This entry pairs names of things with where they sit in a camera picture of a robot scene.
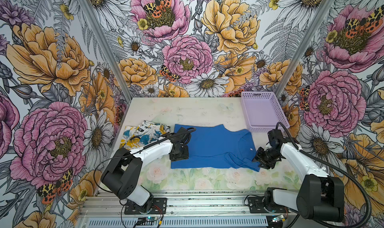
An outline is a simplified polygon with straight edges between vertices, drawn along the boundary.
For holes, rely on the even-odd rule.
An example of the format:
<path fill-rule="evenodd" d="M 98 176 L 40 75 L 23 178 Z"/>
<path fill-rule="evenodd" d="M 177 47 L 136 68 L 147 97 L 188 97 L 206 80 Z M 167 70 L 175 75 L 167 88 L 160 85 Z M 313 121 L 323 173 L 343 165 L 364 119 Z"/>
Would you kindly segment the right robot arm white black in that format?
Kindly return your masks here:
<path fill-rule="evenodd" d="M 267 188 L 263 198 L 264 208 L 269 212 L 290 209 L 307 220 L 341 222 L 344 217 L 343 182 L 331 177 L 314 159 L 304 155 L 301 146 L 289 141 L 281 130 L 269 131 L 268 138 L 268 145 L 258 149 L 254 162 L 258 162 L 260 168 L 269 170 L 285 159 L 295 169 L 302 185 L 298 192 Z"/>

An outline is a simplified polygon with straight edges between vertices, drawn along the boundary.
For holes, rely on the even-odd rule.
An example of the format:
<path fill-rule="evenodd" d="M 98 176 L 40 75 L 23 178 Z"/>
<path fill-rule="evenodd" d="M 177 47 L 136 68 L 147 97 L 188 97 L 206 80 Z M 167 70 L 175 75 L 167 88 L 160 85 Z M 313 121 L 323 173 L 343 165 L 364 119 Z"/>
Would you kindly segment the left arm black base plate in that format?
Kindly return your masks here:
<path fill-rule="evenodd" d="M 151 198 L 143 206 L 129 201 L 125 205 L 125 215 L 164 215 L 167 210 L 167 198 Z"/>

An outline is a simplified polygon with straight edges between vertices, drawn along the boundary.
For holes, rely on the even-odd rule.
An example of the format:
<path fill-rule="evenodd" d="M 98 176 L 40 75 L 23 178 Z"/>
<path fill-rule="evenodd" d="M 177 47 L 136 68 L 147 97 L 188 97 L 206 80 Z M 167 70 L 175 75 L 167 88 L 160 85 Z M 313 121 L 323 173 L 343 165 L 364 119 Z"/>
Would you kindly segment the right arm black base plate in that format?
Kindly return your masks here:
<path fill-rule="evenodd" d="M 249 208 L 251 214 L 261 214 L 261 213 L 271 213 L 271 214 L 288 214 L 289 208 L 276 205 L 269 204 L 265 207 L 264 197 L 261 196 L 246 196 L 244 200 L 244 205 Z"/>

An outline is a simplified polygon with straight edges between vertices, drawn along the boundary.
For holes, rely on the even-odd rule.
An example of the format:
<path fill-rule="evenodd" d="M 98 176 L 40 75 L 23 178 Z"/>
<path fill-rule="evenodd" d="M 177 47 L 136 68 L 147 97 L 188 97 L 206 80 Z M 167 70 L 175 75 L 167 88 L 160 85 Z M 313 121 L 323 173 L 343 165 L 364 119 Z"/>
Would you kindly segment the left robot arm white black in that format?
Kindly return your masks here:
<path fill-rule="evenodd" d="M 189 158 L 188 143 L 195 128 L 180 128 L 176 133 L 166 133 L 161 139 L 144 147 L 127 150 L 118 149 L 114 156 L 108 159 L 101 183 L 105 185 L 120 200 L 127 200 L 131 208 L 141 214 L 148 214 L 154 204 L 154 196 L 143 186 L 139 185 L 139 177 L 146 165 L 168 155 L 171 162 Z"/>

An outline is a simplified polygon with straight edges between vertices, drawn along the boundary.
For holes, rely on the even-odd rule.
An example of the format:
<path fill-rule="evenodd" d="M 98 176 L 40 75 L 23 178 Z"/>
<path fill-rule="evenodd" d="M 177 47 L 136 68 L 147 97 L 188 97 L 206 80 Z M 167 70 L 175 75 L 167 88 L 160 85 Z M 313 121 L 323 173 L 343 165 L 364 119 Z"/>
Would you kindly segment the lavender plastic laundry basket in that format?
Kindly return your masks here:
<path fill-rule="evenodd" d="M 286 128 L 290 124 L 273 92 L 242 92 L 241 105 L 247 126 L 252 133 L 266 133 L 278 122 Z"/>

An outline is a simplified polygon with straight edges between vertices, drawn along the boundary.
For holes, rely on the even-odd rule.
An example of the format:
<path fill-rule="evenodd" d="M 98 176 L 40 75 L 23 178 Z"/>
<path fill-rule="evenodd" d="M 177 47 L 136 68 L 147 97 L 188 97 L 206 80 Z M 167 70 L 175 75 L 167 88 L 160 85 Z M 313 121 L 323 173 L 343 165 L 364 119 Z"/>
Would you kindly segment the blue cloth garment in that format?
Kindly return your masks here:
<path fill-rule="evenodd" d="M 229 131 L 224 125 L 195 127 L 188 143 L 189 158 L 171 162 L 172 169 L 239 169 L 258 172 L 259 163 L 253 162 L 257 149 L 248 130 Z"/>

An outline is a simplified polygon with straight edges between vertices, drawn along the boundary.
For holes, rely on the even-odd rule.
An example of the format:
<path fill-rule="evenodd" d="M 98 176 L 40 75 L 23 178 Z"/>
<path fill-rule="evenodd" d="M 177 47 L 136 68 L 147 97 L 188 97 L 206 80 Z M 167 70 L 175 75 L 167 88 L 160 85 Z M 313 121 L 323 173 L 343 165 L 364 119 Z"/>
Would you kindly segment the white teal yellow printed garment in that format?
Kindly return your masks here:
<path fill-rule="evenodd" d="M 120 148 L 132 150 L 144 147 L 157 141 L 162 135 L 170 132 L 164 124 L 143 121 L 139 126 L 126 126 L 121 139 Z"/>

